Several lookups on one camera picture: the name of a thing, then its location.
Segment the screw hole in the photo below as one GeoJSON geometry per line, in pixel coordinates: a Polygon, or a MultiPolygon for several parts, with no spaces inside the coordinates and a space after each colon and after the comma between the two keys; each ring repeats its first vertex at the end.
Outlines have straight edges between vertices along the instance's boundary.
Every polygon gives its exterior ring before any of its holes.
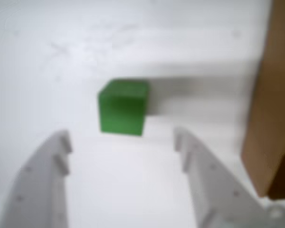
{"type": "Polygon", "coordinates": [[[233,191],[233,196],[234,196],[234,197],[239,197],[239,192],[238,192],[237,190],[234,190],[234,191],[233,191]]]}
{"type": "Polygon", "coordinates": [[[22,202],[22,201],[24,200],[24,198],[23,198],[22,196],[17,196],[17,197],[16,197],[16,200],[17,200],[18,202],[22,202]]]}
{"type": "Polygon", "coordinates": [[[230,217],[230,218],[227,219],[227,221],[233,222],[233,221],[234,221],[234,218],[233,218],[233,217],[230,217]]]}
{"type": "Polygon", "coordinates": [[[241,37],[241,31],[239,30],[233,30],[232,35],[234,38],[240,38],[241,37]]]}
{"type": "Polygon", "coordinates": [[[25,171],[26,171],[26,172],[31,172],[31,171],[32,171],[32,168],[28,166],[28,167],[25,169],[25,171]]]}
{"type": "Polygon", "coordinates": [[[215,164],[211,164],[211,165],[210,165],[210,169],[211,169],[211,170],[216,170],[216,169],[217,169],[217,166],[216,166],[215,164]]]}

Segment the cardboard box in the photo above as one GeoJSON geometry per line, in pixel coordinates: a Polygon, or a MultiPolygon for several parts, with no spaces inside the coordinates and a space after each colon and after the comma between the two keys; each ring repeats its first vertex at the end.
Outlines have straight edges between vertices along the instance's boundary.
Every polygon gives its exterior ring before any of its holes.
{"type": "Polygon", "coordinates": [[[242,161],[260,197],[285,199],[285,0],[274,0],[242,161]]]}

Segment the white table surface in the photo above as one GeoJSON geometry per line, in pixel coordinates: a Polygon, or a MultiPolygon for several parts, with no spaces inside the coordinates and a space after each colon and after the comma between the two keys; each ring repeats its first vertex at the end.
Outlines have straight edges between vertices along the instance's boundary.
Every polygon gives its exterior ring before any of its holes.
{"type": "Polygon", "coordinates": [[[270,4],[0,0],[0,210],[19,167],[62,128],[71,228],[194,227],[177,125],[255,196],[239,153],[270,4]],[[150,80],[143,137],[99,131],[96,95],[115,77],[150,80]]]}

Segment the green cube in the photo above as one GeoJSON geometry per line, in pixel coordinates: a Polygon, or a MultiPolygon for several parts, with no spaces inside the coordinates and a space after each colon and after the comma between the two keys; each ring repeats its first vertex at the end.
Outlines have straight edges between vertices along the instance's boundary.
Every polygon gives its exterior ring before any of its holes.
{"type": "Polygon", "coordinates": [[[148,91],[145,81],[109,82],[98,95],[101,131],[142,135],[148,91]]]}

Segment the green block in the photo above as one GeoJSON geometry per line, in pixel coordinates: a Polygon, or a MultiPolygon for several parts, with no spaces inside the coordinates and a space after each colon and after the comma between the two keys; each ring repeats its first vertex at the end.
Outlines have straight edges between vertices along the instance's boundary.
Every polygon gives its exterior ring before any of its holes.
{"type": "Polygon", "coordinates": [[[98,95],[102,132],[142,135],[149,85],[112,80],[98,95]]]}

